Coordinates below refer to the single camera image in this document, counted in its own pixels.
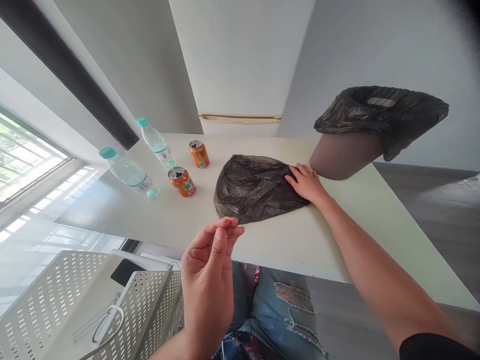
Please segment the can lid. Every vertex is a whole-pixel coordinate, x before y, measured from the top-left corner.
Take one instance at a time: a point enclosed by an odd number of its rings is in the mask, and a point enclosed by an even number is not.
[[[181,178],[185,174],[185,169],[181,166],[175,166],[170,169],[168,172],[169,179],[178,179]]]
[[[190,141],[190,143],[188,144],[188,146],[191,147],[192,149],[197,149],[202,145],[203,145],[203,142],[201,142],[200,140],[193,140],[193,141]]]

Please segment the plastic water bottle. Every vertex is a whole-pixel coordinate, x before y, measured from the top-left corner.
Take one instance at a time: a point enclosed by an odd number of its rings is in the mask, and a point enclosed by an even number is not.
[[[122,183],[128,185],[147,199],[156,198],[160,192],[151,178],[132,160],[118,155],[111,147],[104,147],[98,152],[106,159],[108,167]]]
[[[156,128],[149,125],[149,122],[144,117],[138,118],[136,122],[141,126],[143,140],[145,140],[162,165],[168,169],[173,168],[177,164],[177,161],[173,157],[162,134],[160,134]]]

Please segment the gray floor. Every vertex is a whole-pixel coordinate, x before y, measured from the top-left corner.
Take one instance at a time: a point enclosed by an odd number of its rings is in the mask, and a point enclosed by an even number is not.
[[[378,163],[380,174],[480,301],[480,178],[473,173]],[[309,279],[318,335],[332,359],[397,359],[380,324],[348,284]],[[442,305],[480,352],[480,313]]]

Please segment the black sleeve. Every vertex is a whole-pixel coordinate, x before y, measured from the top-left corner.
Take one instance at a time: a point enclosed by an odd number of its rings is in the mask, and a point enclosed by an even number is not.
[[[480,356],[461,343],[448,337],[418,333],[406,338],[400,345],[400,360],[480,360]]]

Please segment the hand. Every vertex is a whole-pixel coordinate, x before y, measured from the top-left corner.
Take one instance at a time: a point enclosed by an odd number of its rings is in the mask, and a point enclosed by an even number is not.
[[[206,225],[181,258],[184,332],[189,359],[210,359],[234,315],[232,250],[245,232],[234,217]]]
[[[298,170],[291,165],[289,166],[290,171],[296,177],[296,181],[288,175],[285,176],[285,180],[293,187],[298,195],[310,200],[317,206],[324,200],[331,199],[330,195],[320,183],[319,175],[315,170],[312,173],[306,165],[302,165],[299,162],[296,163],[296,166]]]

